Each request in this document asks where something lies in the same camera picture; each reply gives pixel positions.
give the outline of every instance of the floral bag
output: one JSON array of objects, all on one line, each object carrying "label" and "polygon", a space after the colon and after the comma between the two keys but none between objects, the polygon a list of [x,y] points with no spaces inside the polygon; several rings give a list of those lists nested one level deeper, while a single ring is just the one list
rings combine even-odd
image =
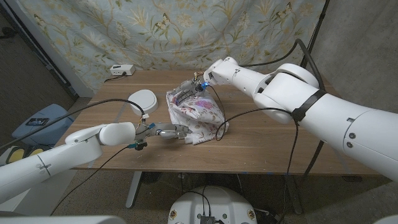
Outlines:
[{"label": "floral bag", "polygon": [[[168,91],[166,100],[172,123],[186,125],[193,131],[186,136],[185,143],[199,144],[214,139],[224,116],[213,97],[206,91],[203,96],[195,96],[177,104],[180,94],[181,92],[172,95],[171,91]],[[224,126],[218,131],[218,137],[221,137],[223,130]]]}]

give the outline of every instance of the blue object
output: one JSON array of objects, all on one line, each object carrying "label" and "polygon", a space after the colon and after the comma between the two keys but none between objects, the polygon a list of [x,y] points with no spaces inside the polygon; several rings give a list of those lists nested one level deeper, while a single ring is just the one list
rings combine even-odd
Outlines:
[{"label": "blue object", "polygon": [[[61,106],[52,104],[36,114],[32,115],[30,118],[26,119],[11,135],[14,138],[19,138],[41,126],[28,126],[26,123],[32,118],[48,118],[49,122],[67,114],[68,112],[63,109]],[[74,122],[74,119],[71,117],[67,117],[62,119],[61,121],[29,136],[22,140],[23,143],[28,144],[30,146],[36,145],[45,145],[45,146],[53,146],[58,140],[62,137],[62,135],[67,131],[70,125]]]},{"label": "blue object", "polygon": [[201,87],[206,90],[206,87],[209,85],[209,83],[205,82],[204,84],[201,85]]},{"label": "blue object", "polygon": [[152,129],[155,126],[155,123],[152,123],[148,126],[149,129]]}]

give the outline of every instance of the gray wall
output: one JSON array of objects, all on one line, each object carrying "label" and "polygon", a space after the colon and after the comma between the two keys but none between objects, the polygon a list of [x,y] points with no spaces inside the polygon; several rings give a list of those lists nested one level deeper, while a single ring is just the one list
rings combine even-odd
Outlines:
[{"label": "gray wall", "polygon": [[344,99],[398,113],[398,1],[331,0],[312,55]]},{"label": "gray wall", "polygon": [[[11,27],[0,14],[0,28],[6,26]],[[56,103],[67,110],[74,103],[19,35],[0,39],[0,77],[0,145],[46,106]]]}]

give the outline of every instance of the pink floral pattern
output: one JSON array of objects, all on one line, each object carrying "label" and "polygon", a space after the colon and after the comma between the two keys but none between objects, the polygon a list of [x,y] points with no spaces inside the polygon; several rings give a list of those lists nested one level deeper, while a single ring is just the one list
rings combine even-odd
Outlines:
[{"label": "pink floral pattern", "polygon": [[209,101],[206,101],[206,100],[198,100],[198,101],[195,102],[195,105],[200,106],[200,107],[204,107],[204,108],[209,109],[209,110],[213,108],[212,103],[210,103]]}]

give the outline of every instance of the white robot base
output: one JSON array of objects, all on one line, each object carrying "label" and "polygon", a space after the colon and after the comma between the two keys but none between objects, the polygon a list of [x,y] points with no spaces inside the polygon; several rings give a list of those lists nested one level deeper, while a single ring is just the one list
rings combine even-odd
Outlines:
[{"label": "white robot base", "polygon": [[[207,201],[200,195],[202,192],[203,187],[199,187],[177,199],[170,209],[168,224],[257,223],[253,207],[238,193],[225,187],[207,186],[204,196],[207,197],[210,203],[211,215],[209,215]],[[203,203],[205,204],[205,217],[203,216]]]}]

